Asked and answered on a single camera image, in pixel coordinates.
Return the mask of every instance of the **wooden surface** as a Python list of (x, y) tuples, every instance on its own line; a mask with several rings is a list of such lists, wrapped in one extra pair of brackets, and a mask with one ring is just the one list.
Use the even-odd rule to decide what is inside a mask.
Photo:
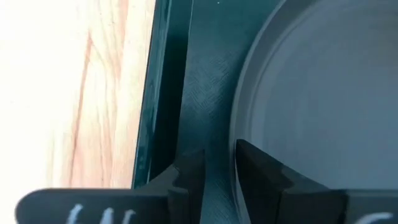
[(45, 187), (131, 185), (155, 0), (0, 0), (3, 223)]

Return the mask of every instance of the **metal pan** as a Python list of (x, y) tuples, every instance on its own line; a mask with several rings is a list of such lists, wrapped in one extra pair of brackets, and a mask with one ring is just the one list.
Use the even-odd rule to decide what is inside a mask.
[(230, 148), (245, 139), (330, 189), (398, 189), (397, 115), (398, 1), (286, 0), (244, 64)]

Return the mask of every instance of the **wood grain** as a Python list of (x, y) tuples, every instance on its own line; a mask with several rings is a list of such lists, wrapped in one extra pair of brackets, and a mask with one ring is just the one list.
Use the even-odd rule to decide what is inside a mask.
[(155, 0), (0, 0), (0, 203), (131, 185)]

